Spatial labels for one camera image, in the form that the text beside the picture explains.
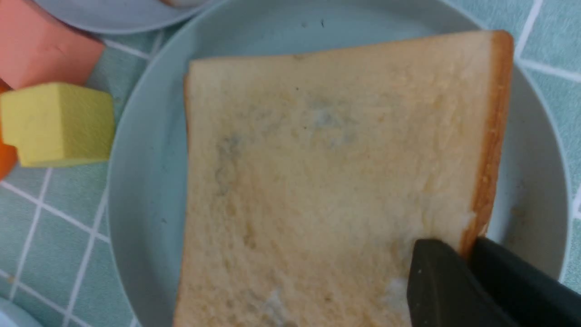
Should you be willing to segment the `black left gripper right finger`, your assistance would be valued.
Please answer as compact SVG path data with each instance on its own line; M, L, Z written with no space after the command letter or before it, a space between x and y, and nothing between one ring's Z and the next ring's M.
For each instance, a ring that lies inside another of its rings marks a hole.
M478 238L470 269L495 303L521 327L579 327L580 294L510 250Z

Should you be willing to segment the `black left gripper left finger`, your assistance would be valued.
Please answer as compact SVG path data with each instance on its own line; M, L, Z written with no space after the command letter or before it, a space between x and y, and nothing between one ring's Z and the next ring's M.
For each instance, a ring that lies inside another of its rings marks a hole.
M465 260L437 239L415 241L407 285L413 327L516 327Z

